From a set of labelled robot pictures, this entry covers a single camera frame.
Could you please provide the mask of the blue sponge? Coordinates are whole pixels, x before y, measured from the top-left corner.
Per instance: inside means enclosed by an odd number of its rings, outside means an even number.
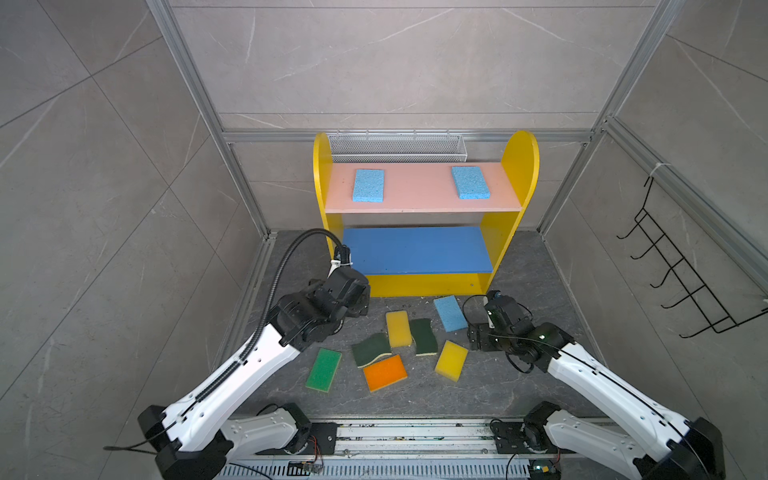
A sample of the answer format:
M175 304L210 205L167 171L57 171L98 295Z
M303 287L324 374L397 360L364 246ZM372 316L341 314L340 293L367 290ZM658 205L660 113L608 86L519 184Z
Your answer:
M352 200L356 203L382 203L385 172L379 169L355 171Z
M446 332L456 332L468 327L467 320L455 296L436 298L433 304Z

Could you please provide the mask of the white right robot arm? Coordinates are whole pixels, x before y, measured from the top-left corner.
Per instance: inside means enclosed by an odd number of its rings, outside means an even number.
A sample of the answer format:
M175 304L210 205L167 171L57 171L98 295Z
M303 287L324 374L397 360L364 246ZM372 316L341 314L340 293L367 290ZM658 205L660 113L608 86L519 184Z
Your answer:
M710 421L689 420L646 396L560 327L535 325L513 297L491 290L483 299L486 321L468 328L472 349L500 351L522 374L552 376L616 425L600 426L543 401L519 423L490 421L500 451L575 452L630 479L725 478L722 434Z

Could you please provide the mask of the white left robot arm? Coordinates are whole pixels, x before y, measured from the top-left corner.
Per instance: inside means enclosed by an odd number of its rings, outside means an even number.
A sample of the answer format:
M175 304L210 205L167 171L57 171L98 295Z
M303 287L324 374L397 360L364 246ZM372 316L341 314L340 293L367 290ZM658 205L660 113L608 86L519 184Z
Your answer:
M348 317L366 315L368 279L349 266L286 294L266 323L202 384L175 403L152 405L138 418L164 479L212 479L230 461L264 451L301 451L311 422L294 403L256 416L235 411L274 373L314 343L337 332Z

